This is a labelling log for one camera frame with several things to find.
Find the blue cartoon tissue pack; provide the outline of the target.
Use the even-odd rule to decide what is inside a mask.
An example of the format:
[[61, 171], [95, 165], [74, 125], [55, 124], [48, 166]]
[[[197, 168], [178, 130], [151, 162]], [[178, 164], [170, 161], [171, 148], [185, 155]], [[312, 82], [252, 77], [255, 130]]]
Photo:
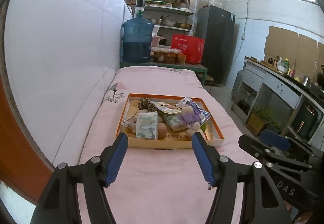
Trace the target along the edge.
[[183, 98], [176, 106], [181, 109], [179, 119], [189, 127], [193, 127], [195, 123], [202, 126], [211, 117], [208, 111], [205, 111], [190, 97]]

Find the white bear purple bow plush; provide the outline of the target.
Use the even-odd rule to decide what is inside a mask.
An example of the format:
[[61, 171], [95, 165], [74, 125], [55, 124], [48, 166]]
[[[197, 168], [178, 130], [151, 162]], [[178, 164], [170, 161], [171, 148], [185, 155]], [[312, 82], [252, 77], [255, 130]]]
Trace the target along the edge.
[[186, 135], [191, 139], [195, 133], [204, 134], [201, 127], [201, 120], [204, 115], [199, 108], [194, 108], [191, 105], [186, 105], [182, 109], [180, 119], [187, 124]]

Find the green floral tissue pack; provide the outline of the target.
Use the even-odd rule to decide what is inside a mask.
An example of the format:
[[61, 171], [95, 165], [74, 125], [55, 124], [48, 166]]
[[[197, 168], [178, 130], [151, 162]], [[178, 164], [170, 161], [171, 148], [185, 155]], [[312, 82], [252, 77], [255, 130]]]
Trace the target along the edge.
[[148, 139], [157, 140], [158, 139], [158, 114], [157, 112], [144, 113], [146, 116], [144, 118], [145, 124], [137, 129], [136, 138], [138, 139]]
[[187, 129], [187, 124], [180, 119], [180, 116], [180, 114], [163, 114], [165, 123], [172, 129], [173, 132], [183, 131]]

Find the yellow cartoon tissue pack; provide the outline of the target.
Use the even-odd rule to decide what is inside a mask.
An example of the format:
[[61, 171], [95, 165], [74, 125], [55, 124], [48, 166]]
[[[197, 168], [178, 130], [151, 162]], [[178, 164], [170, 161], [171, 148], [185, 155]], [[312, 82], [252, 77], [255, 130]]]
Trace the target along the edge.
[[182, 113], [181, 108], [179, 108], [178, 106], [173, 106], [170, 105], [169, 103], [159, 102], [159, 101], [150, 101], [150, 102], [154, 104], [158, 110], [160, 110], [165, 114], [176, 115]]

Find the peach round sponge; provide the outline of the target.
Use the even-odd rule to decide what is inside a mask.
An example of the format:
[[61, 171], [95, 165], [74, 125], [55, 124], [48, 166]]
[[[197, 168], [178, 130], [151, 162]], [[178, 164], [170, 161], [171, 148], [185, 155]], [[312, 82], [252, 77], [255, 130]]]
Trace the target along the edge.
[[164, 123], [158, 123], [157, 132], [158, 132], [158, 139], [165, 138], [167, 134], [167, 125], [165, 125]]

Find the pink white unicorn plush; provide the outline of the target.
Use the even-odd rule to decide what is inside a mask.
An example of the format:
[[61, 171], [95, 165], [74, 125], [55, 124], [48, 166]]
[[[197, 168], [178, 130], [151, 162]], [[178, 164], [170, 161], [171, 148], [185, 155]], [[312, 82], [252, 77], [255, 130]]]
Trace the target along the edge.
[[135, 135], [137, 133], [137, 129], [140, 128], [143, 124], [145, 124], [144, 118], [146, 117], [144, 113], [148, 113], [147, 109], [143, 109], [138, 113], [135, 113], [130, 118], [123, 120], [121, 126], [123, 128], [128, 128]]

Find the leopard print scrunchie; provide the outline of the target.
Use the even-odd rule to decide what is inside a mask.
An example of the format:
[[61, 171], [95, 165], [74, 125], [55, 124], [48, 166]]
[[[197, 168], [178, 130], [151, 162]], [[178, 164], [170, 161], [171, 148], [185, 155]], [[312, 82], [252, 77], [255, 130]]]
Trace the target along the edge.
[[138, 109], [140, 111], [147, 110], [148, 112], [155, 112], [155, 111], [157, 111], [157, 107], [148, 98], [141, 98], [140, 99], [140, 101], [138, 103]]

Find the yellow planter with grass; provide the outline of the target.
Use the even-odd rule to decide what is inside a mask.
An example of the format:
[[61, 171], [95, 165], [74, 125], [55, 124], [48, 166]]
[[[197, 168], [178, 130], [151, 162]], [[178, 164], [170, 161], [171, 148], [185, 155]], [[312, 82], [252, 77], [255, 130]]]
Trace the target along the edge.
[[247, 123], [247, 129], [257, 137], [268, 124], [273, 123], [272, 111], [268, 107], [253, 108]]

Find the orange rimmed cardboard box tray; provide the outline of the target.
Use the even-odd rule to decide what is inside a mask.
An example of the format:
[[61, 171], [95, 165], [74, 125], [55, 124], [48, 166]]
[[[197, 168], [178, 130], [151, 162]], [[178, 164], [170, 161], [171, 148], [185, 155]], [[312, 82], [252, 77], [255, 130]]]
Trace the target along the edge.
[[[163, 123], [163, 129], [166, 128], [167, 131], [163, 137], [158, 139], [139, 139], [136, 137], [136, 133], [133, 133], [132, 127], [134, 126], [134, 118], [138, 117], [140, 112], [138, 104], [142, 98], [148, 98], [151, 101], [158, 101], [166, 103], [170, 106], [175, 107], [184, 97], [171, 96], [171, 95], [154, 95], [154, 94], [139, 94], [130, 93], [124, 104], [121, 117], [116, 129], [116, 137], [119, 133], [123, 132], [127, 134], [129, 147], [133, 148], [149, 148], [149, 149], [188, 149], [191, 148], [191, 139], [186, 134], [189, 128], [185, 128], [184, 124], [181, 124], [180, 114], [166, 114], [160, 113], [158, 121]], [[201, 98], [191, 98], [195, 104], [201, 110], [211, 114], [207, 105]], [[207, 144], [220, 147], [225, 140], [223, 134], [221, 133], [218, 124], [216, 123], [214, 117], [211, 115], [210, 118], [204, 121], [202, 127], [202, 136], [207, 142]]]

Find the bottles on counter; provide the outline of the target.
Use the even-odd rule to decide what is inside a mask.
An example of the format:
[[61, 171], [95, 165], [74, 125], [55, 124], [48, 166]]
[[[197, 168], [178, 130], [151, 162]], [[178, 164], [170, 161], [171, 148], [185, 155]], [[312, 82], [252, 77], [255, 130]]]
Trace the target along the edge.
[[292, 78], [295, 77], [296, 60], [293, 60], [292, 63], [290, 63], [288, 58], [283, 60], [282, 57], [279, 57], [277, 54], [275, 57], [269, 56], [268, 63], [280, 73]]

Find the dark grey refrigerator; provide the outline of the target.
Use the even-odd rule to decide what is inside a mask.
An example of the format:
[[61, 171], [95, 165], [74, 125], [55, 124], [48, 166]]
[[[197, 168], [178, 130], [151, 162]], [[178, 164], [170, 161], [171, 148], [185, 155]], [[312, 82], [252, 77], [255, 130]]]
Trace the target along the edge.
[[204, 40], [201, 65], [217, 85], [224, 85], [230, 72], [235, 19], [235, 14], [212, 5], [198, 12], [195, 36]]

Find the jars of preserved food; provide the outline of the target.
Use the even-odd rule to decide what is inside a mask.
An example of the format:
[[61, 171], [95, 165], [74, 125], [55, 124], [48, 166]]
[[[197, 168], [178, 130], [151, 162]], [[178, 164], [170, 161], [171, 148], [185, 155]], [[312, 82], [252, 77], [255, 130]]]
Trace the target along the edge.
[[151, 55], [155, 63], [185, 65], [186, 55], [176, 48], [152, 47]]

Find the green metal shelf rack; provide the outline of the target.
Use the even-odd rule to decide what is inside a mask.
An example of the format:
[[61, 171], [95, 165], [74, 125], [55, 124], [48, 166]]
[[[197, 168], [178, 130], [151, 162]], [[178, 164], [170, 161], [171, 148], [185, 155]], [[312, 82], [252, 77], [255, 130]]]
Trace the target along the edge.
[[193, 35], [198, 0], [145, 0], [143, 17], [162, 33]]

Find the blue water jug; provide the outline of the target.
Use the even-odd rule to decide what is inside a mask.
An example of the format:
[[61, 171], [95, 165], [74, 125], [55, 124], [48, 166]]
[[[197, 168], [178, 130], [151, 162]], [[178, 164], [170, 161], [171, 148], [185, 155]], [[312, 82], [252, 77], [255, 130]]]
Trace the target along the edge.
[[123, 24], [122, 59], [128, 63], [150, 61], [154, 24], [143, 18], [144, 7], [138, 8], [136, 17]]

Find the cardboard sheets on wall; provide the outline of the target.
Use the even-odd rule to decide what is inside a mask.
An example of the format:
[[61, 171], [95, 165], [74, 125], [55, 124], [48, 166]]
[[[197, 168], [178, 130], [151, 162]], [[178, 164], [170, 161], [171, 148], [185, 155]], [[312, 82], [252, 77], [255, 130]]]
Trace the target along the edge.
[[290, 66], [295, 61], [295, 74], [306, 75], [312, 81], [316, 81], [317, 74], [322, 71], [323, 43], [297, 32], [270, 26], [264, 54], [264, 61], [275, 56], [287, 58]]

